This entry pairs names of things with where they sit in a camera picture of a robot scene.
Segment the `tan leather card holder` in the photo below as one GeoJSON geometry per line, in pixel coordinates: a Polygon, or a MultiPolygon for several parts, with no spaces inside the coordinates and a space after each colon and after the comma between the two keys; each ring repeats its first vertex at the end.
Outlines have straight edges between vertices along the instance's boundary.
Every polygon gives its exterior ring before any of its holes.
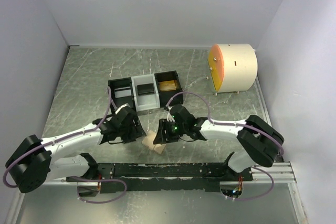
{"type": "Polygon", "coordinates": [[[146,146],[150,151],[156,152],[161,155],[166,147],[166,144],[154,144],[156,132],[149,130],[146,136],[142,140],[142,144],[146,146]]]}

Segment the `three-compartment black white tray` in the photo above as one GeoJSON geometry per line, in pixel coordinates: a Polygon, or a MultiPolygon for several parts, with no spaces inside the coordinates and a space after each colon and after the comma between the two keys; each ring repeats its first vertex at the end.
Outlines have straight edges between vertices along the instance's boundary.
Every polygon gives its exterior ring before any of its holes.
{"type": "Polygon", "coordinates": [[[144,74],[108,81],[111,111],[128,104],[136,112],[163,108],[173,95],[183,91],[177,71],[144,74]]]}

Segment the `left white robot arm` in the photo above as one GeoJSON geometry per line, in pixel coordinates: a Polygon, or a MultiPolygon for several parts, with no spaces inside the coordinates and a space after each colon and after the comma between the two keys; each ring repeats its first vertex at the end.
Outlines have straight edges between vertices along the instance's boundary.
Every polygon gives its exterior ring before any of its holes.
{"type": "Polygon", "coordinates": [[[137,113],[127,105],[116,113],[67,134],[38,138],[26,137],[6,162],[5,175],[14,180],[13,188],[29,193],[44,182],[63,177],[93,181],[98,177],[98,163],[88,153],[74,156],[80,148],[112,143],[120,138],[122,144],[145,136],[137,113]]]}

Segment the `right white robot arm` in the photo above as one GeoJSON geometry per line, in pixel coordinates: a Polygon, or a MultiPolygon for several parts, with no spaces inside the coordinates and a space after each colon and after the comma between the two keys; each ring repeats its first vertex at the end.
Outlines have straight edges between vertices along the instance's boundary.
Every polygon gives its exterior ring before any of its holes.
{"type": "Polygon", "coordinates": [[[231,154],[223,167],[223,176],[230,181],[254,165],[272,167],[277,156],[283,154],[283,136],[257,115],[240,121],[215,121],[198,117],[178,104],[170,109],[170,119],[160,119],[153,144],[177,142],[187,135],[193,141],[238,141],[242,150],[231,154]]]}

